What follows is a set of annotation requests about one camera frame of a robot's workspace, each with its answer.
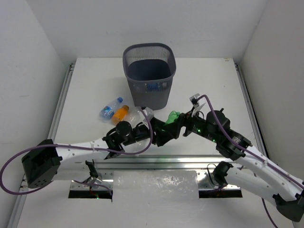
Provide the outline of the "green plastic bottle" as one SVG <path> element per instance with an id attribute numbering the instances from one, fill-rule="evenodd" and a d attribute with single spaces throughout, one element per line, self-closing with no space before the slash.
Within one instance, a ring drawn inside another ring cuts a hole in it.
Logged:
<path id="1" fill-rule="evenodd" d="M 180 114 L 181 114 L 180 112 L 171 111 L 165 124 L 171 124 L 175 122 L 179 118 Z"/>

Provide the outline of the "clear bottle blue label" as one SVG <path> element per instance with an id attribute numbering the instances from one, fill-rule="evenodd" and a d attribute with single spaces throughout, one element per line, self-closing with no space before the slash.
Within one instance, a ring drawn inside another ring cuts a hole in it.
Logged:
<path id="1" fill-rule="evenodd" d="M 167 90 L 167 82 L 161 82 L 161 83 L 147 83 L 146 85 L 146 92 L 162 92 Z"/>

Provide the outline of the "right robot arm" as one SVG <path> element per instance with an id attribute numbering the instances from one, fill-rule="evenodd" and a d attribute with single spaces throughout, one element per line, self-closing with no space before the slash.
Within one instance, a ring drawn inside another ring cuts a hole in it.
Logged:
<path id="1" fill-rule="evenodd" d="M 250 140 L 231 130 L 230 120 L 222 110 L 210 111 L 205 119 L 192 111 L 181 113 L 164 125 L 164 131 L 178 138 L 182 127 L 185 127 L 185 137 L 195 133 L 216 143 L 216 150 L 221 155 L 256 174 L 249 176 L 229 162 L 222 161 L 213 171 L 217 184 L 244 188 L 270 202 L 287 219 L 301 221 L 304 215 L 303 180 L 284 171 L 265 157 Z"/>

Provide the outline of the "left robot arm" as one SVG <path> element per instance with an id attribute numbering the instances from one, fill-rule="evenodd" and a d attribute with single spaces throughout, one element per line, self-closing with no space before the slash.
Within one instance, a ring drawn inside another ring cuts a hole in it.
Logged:
<path id="1" fill-rule="evenodd" d="M 21 159 L 28 187 L 47 186 L 61 174 L 68 174 L 73 163 L 85 163 L 90 176 L 96 178 L 98 174 L 93 166 L 94 159 L 115 158 L 125 153 L 125 146 L 146 139 L 159 147 L 163 146 L 177 139 L 180 130 L 178 121 L 165 123 L 153 118 L 149 123 L 140 122 L 135 127 L 121 121 L 105 137 L 90 142 L 59 145 L 51 139 L 44 140 Z"/>

